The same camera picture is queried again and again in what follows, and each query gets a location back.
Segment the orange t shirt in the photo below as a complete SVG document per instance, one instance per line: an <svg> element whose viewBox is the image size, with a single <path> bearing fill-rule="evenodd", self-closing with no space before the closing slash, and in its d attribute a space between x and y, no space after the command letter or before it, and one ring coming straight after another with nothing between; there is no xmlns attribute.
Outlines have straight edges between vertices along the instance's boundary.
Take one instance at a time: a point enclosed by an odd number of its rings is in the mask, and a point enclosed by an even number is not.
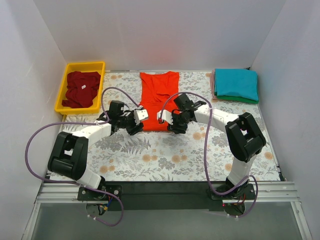
<svg viewBox="0 0 320 240"><path fill-rule="evenodd" d="M140 105L148 113L148 120L143 122L145 132L166 132L168 123L160 124L157 119L157 113L162 110L163 106L168 111L177 108L173 100L165 103L170 96L179 91L180 74L169 71L163 74L140 73L142 83L142 93Z"/></svg>

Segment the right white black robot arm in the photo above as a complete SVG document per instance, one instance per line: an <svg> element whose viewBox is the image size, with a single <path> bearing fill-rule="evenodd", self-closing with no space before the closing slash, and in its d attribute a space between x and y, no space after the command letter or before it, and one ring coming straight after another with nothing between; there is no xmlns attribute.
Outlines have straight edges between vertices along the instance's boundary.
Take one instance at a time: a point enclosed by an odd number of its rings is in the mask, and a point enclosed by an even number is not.
<svg viewBox="0 0 320 240"><path fill-rule="evenodd" d="M208 128L224 132L233 155L231 171L226 178L224 191L218 191L212 184L209 188L216 196L228 195L237 199L245 192L244 186L251 178L253 162L266 145L266 139L250 113L228 113L213 108L211 102L203 96L199 101L193 102L189 95L189 92L184 91L170 96L169 100L174 101L178 113L163 107L156 114L157 120L160 124L167 122L168 130L175 134L184 134L190 122L206 124Z"/></svg>

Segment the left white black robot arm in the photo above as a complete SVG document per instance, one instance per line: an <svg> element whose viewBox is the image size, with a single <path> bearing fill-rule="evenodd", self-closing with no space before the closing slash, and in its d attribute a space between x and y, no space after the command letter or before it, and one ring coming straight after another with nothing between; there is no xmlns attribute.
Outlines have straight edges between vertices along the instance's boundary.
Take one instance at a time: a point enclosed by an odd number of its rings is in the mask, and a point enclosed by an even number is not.
<svg viewBox="0 0 320 240"><path fill-rule="evenodd" d="M107 193L105 179L87 166L89 147L120 129L133 136L143 130L143 121L149 118L141 105L133 110L124 107L124 102L114 100L93 125L73 132L60 132L48 161L48 170L89 187L89 194L95 200L103 199Z"/></svg>

